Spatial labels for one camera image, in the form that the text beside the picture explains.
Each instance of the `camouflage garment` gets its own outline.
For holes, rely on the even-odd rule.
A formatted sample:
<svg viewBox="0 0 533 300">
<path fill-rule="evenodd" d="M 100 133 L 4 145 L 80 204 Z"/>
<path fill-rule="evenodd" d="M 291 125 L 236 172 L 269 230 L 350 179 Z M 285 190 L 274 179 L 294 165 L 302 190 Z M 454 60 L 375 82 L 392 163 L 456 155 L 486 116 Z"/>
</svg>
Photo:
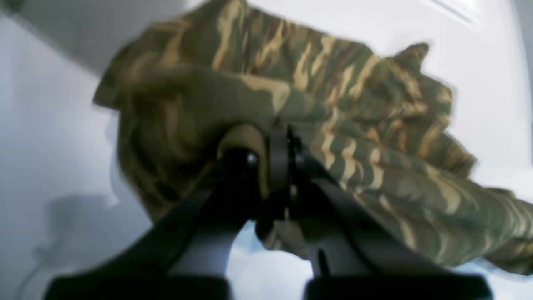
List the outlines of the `camouflage garment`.
<svg viewBox="0 0 533 300">
<path fill-rule="evenodd" d="M 265 141 L 280 120 L 412 249 L 530 274 L 533 206 L 469 180 L 475 158 L 445 133 L 452 92 L 420 71 L 428 50 L 382 58 L 245 0 L 213 0 L 125 46 L 95 103 L 121 112 L 120 166 L 154 221 L 235 145 L 260 155 L 266 196 Z M 305 258 L 291 224 L 262 242 Z"/>
</svg>

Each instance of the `black plastic base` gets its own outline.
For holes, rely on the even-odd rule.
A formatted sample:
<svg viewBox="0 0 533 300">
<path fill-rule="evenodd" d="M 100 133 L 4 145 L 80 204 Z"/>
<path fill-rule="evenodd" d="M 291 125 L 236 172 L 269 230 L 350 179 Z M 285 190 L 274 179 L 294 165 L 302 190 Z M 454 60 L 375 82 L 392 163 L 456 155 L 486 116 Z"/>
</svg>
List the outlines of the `black plastic base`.
<svg viewBox="0 0 533 300">
<path fill-rule="evenodd" d="M 46 300 L 56 299 L 229 300 L 232 297 L 224 278 L 92 275 L 57 279 L 46 297 Z"/>
<path fill-rule="evenodd" d="M 305 299 L 490 300 L 492 294 L 480 276 L 335 277 L 311 280 Z"/>
</svg>

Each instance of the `white surface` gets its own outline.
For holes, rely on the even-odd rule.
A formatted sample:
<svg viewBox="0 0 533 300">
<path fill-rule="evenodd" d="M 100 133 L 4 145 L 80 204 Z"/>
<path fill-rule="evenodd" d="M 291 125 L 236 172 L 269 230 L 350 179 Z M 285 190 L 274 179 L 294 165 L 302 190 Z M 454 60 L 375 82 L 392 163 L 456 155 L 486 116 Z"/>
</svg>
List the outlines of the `white surface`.
<svg viewBox="0 0 533 300">
<path fill-rule="evenodd" d="M 472 30 L 481 29 L 480 3 L 478 0 L 421 0 L 427 5 L 442 11 Z"/>
<path fill-rule="evenodd" d="M 478 33 L 417 0 L 251 2 L 363 41 L 382 55 L 411 43 L 431 42 L 425 69 L 457 90 L 450 132 L 480 159 L 474 179 L 512 187 L 525 198 L 533 195 L 527 78 L 508 1 L 482 1 L 483 17 L 491 22 Z M 91 26 L 103 23 L 91 18 Z M 117 172 L 116 116 L 91 105 L 99 74 L 65 56 L 84 41 L 83 23 L 80 31 L 65 26 L 77 21 L 48 21 L 55 30 L 64 30 L 58 51 L 22 20 L 0 19 L 1 299 L 13 298 L 23 277 L 38 263 L 34 249 L 50 243 L 46 209 L 53 199 L 101 195 L 116 206 L 96 208 L 77 220 L 73 227 L 79 234 L 32 280 L 23 299 L 38 299 L 51 274 L 101 262 L 149 227 Z M 297 299 L 311 276 L 309 263 L 262 251 L 252 236 L 250 227 L 243 230 L 228 267 L 238 299 Z M 489 280 L 498 300 L 530 299 L 527 295 L 533 293 L 532 283 L 494 276 Z"/>
</svg>

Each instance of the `white wall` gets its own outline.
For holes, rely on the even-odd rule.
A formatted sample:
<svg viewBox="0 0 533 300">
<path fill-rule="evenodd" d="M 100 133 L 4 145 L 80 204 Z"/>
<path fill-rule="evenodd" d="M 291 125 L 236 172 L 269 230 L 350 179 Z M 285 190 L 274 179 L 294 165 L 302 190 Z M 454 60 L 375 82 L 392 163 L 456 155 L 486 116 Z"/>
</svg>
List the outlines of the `white wall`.
<svg viewBox="0 0 533 300">
<path fill-rule="evenodd" d="M 7 66 L 0 68 L 0 299 L 12 299 L 42 261 L 35 250 L 53 242 L 54 222 L 69 224 L 70 239 L 27 285 L 23 299 L 39 298 L 52 274 L 101 262 L 149 227 L 117 171 L 116 116 L 93 107 L 91 98 L 121 44 L 151 20 L 183 10 L 170 0 L 27 2 L 17 19 L 0 19 L 0 66 Z M 508 1 L 482 2 L 490 22 L 476 33 L 418 0 L 251 1 L 364 41 L 383 55 L 431 41 L 425 68 L 457 89 L 450 132 L 480 159 L 474 178 L 533 195 L 521 46 Z M 504 181 L 512 176 L 519 180 Z M 53 210 L 64 197 L 71 205 L 66 212 Z M 238 299 L 298 298 L 311 276 L 309 263 L 264 253 L 251 236 L 247 227 L 228 269 Z M 532 292 L 531 284 L 512 287 Z"/>
</svg>

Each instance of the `black bracket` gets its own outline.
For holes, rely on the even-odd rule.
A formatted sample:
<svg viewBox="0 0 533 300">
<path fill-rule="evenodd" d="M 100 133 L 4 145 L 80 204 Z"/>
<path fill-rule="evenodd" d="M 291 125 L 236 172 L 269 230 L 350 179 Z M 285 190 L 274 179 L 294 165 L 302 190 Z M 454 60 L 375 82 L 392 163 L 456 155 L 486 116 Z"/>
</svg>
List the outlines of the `black bracket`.
<svg viewBox="0 0 533 300">
<path fill-rule="evenodd" d="M 346 194 L 290 127 L 270 137 L 270 197 L 260 199 L 258 157 L 234 149 L 135 245 L 92 272 L 52 282 L 46 300 L 232 299 L 224 278 L 249 219 L 296 220 L 314 279 L 305 299 L 489 300 L 481 276 L 459 275 L 411 251 Z"/>
</svg>

